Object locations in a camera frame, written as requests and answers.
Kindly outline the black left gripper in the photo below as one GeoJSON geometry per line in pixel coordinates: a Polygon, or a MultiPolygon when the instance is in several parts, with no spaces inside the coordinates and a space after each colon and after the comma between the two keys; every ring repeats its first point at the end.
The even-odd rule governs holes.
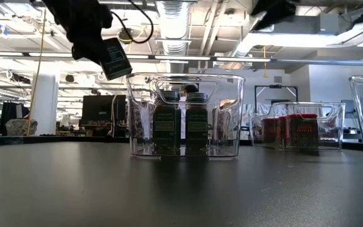
{"type": "Polygon", "coordinates": [[[103,28],[112,25],[112,14],[98,0],[42,0],[57,25],[73,42],[72,57],[86,58],[101,64],[107,60],[106,45],[101,37],[103,28]]]}

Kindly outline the black ceiling dome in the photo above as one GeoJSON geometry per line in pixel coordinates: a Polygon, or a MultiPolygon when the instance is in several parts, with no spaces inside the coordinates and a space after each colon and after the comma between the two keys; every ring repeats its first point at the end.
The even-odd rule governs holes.
{"type": "Polygon", "coordinates": [[[128,45],[128,44],[132,43],[132,37],[130,36],[131,34],[132,34],[132,29],[131,28],[122,28],[117,33],[117,38],[123,44],[128,45]]]}

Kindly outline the grey air unit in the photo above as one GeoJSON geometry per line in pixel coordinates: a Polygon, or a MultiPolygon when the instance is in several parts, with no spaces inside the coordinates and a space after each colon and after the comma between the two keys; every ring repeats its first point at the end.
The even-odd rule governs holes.
{"type": "Polygon", "coordinates": [[[322,13],[316,16],[314,32],[322,35],[337,35],[339,32],[338,15],[322,13]]]}

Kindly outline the black monitor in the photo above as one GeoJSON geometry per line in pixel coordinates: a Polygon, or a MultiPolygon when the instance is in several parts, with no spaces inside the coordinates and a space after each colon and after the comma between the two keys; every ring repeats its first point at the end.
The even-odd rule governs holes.
{"type": "Polygon", "coordinates": [[[115,127],[127,126],[125,95],[83,96],[80,126],[115,127]]]}

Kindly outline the white pillar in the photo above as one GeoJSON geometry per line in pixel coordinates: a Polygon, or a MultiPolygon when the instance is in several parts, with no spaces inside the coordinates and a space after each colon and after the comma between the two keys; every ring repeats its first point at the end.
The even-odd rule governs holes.
{"type": "Polygon", "coordinates": [[[40,71],[32,83],[32,120],[37,122],[35,135],[54,134],[57,118],[59,74],[40,71]]]}

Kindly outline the black chair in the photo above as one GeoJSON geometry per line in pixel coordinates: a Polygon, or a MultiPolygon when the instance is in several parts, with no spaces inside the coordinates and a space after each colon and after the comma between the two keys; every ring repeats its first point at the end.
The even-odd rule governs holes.
{"type": "Polygon", "coordinates": [[[0,133],[6,136],[6,123],[11,119],[23,119],[29,112],[29,108],[25,107],[22,103],[4,102],[1,114],[0,133]]]}

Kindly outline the grey crumpled bag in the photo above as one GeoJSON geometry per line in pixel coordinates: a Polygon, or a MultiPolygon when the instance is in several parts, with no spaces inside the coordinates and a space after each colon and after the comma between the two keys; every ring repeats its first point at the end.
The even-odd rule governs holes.
{"type": "Polygon", "coordinates": [[[38,122],[27,119],[11,119],[6,122],[6,132],[8,136],[34,135],[37,130],[38,122]]]}

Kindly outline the person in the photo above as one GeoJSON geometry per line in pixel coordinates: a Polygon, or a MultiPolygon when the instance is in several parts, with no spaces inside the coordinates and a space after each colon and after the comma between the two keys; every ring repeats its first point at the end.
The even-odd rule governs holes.
{"type": "Polygon", "coordinates": [[[196,84],[188,84],[184,87],[184,94],[187,96],[189,93],[196,93],[199,89],[196,84]]]}

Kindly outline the silver ventilation duct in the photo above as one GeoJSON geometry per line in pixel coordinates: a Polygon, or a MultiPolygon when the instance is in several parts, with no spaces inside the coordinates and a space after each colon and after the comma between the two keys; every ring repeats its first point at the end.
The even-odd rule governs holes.
{"type": "Polygon", "coordinates": [[[188,16],[190,3],[181,1],[157,1],[159,28],[165,55],[186,55],[188,16]]]}

